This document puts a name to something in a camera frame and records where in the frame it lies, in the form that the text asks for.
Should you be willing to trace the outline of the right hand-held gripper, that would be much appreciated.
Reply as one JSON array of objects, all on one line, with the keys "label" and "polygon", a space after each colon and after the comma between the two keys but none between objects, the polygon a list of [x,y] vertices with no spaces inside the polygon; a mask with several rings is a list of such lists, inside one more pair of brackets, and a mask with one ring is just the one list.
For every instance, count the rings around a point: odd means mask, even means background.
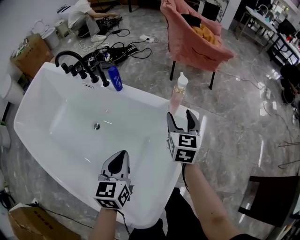
[{"label": "right hand-held gripper", "polygon": [[173,162],[193,164],[200,149],[200,122],[190,111],[186,110],[187,132],[177,127],[173,115],[168,112],[168,149]]}]

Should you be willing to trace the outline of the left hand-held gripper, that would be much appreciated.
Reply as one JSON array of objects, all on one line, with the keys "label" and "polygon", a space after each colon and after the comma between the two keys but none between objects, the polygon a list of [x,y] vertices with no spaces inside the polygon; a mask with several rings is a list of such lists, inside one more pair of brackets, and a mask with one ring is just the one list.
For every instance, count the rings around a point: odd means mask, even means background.
[{"label": "left hand-held gripper", "polygon": [[121,150],[102,165],[93,199],[105,209],[121,210],[130,201],[133,185],[129,179],[129,154]]}]

